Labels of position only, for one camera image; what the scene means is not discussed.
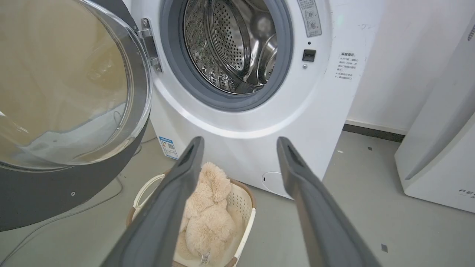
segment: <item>beige plush toy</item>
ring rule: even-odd
[[[236,226],[241,227],[242,218],[226,210],[231,182],[224,171],[208,162],[199,175],[196,189],[185,205],[176,249],[185,259],[208,254],[208,261],[215,264],[222,259]]]

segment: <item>blue and white sticker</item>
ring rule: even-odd
[[[177,151],[175,150],[175,145],[173,141],[167,138],[163,138],[161,136],[158,137],[160,139],[161,148],[163,149],[163,153],[165,156],[175,159],[178,159]]]

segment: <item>white plastic basket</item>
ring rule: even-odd
[[[129,226],[132,220],[135,218],[135,215],[139,213],[142,209],[143,204],[148,200],[150,193],[147,195],[145,200],[144,194],[147,189],[155,184],[155,187],[163,180],[165,174],[160,174],[152,179],[148,180],[142,188],[139,190],[135,200],[133,201],[133,206],[129,212],[129,215],[126,219],[126,226]],[[254,223],[254,217],[256,216],[256,201],[254,195],[249,190],[249,188],[236,180],[231,179],[231,193],[228,196],[228,206],[234,206],[239,210],[243,219],[243,229],[239,231],[236,237],[231,242],[231,245],[228,247],[227,251],[224,253],[222,261],[215,265],[216,267],[235,267],[241,257],[242,250],[246,244],[247,238],[251,232],[252,225]],[[173,258],[173,267],[199,267],[201,265],[201,260],[186,260],[180,257],[178,253],[175,253]]]

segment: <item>white wall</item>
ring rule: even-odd
[[[347,123],[407,133],[474,12],[475,0],[387,0]]]

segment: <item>stuffed animal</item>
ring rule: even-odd
[[[237,229],[242,216],[237,209],[227,211],[231,181],[222,169],[208,162],[199,173],[193,194],[185,204],[176,250],[184,259],[201,258],[218,263]]]

